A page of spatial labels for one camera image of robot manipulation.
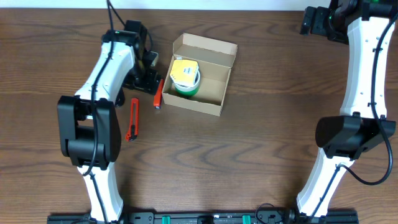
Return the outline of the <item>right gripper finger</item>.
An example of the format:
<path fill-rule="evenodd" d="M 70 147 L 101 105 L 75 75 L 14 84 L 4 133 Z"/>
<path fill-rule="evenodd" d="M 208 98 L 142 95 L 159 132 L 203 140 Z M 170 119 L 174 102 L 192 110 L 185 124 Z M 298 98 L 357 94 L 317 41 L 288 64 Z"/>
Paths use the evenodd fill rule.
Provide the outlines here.
<path fill-rule="evenodd" d="M 303 21 L 300 28 L 300 35 L 309 35 L 313 26 L 313 17 L 315 16 L 316 8 L 308 6 L 304 10 Z"/>
<path fill-rule="evenodd" d="M 329 18 L 330 9 L 326 7 L 314 7 L 312 19 L 312 34 L 327 36 L 326 22 Z"/>

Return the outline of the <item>yellow sticky note pad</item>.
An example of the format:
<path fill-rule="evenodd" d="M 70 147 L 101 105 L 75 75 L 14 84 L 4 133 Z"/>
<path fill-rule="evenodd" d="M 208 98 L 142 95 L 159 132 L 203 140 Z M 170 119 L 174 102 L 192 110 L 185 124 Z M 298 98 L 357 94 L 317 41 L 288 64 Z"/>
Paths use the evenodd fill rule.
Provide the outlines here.
<path fill-rule="evenodd" d="M 175 60 L 172 64 L 170 77 L 175 84 L 193 87 L 198 72 L 198 62 L 194 60 Z"/>

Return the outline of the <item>red utility knife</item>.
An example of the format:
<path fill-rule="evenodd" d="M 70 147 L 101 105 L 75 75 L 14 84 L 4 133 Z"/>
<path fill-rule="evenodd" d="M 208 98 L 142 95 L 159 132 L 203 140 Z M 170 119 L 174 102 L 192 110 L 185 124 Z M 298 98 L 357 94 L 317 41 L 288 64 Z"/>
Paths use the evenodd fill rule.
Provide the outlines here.
<path fill-rule="evenodd" d="M 131 112 L 129 128 L 125 135 L 126 141 L 134 141 L 139 134 L 139 99 L 131 99 Z"/>

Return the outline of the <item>green tape roll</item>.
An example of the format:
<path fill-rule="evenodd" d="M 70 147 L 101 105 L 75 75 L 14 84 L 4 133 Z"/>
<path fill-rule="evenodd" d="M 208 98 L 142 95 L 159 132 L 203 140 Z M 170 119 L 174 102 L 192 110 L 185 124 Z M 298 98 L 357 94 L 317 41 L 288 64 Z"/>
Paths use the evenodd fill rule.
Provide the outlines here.
<path fill-rule="evenodd" d="M 201 82 L 201 75 L 200 72 L 197 72 L 193 87 L 183 86 L 175 83 L 175 89 L 179 94 L 190 97 L 198 92 L 200 87 L 200 82 Z"/>

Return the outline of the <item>cardboard box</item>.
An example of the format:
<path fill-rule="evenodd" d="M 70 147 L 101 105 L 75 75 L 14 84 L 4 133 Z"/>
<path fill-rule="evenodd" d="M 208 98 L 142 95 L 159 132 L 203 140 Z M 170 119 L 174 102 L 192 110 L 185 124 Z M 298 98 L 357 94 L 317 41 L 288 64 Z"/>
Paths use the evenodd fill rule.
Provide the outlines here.
<path fill-rule="evenodd" d="M 234 43 L 182 34 L 173 43 L 170 64 L 178 59 L 198 62 L 200 83 L 194 95 L 183 95 L 175 88 L 168 69 L 162 89 L 164 103 L 220 116 L 237 51 L 238 45 Z"/>

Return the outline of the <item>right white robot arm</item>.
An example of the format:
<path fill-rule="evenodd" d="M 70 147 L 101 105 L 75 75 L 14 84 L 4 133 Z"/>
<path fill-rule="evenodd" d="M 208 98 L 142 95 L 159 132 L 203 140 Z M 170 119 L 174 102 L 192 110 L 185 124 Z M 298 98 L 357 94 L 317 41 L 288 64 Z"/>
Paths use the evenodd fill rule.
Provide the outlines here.
<path fill-rule="evenodd" d="M 345 97 L 337 116 L 321 118 L 315 131 L 317 159 L 298 193 L 290 219 L 296 223 L 346 223 L 352 214 L 328 206 L 342 177 L 360 155 L 388 143 L 396 122 L 387 119 L 385 77 L 389 42 L 397 21 L 397 2 L 332 1 L 306 7 L 302 35 L 321 35 L 349 47 Z"/>

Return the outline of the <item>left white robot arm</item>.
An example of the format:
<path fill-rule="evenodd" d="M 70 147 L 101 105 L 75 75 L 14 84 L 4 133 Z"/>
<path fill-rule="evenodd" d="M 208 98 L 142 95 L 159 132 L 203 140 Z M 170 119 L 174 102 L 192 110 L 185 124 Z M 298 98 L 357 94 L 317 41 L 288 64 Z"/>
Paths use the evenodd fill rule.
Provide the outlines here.
<path fill-rule="evenodd" d="M 128 20 L 122 30 L 101 38 L 100 57 L 85 84 L 57 104 L 60 148 L 77 167 L 88 190 L 91 212 L 82 217 L 49 217 L 54 223 L 126 223 L 118 192 L 115 162 L 122 135 L 116 108 L 125 88 L 156 95 L 162 77 L 155 70 L 158 53 L 146 49 L 148 31 Z"/>

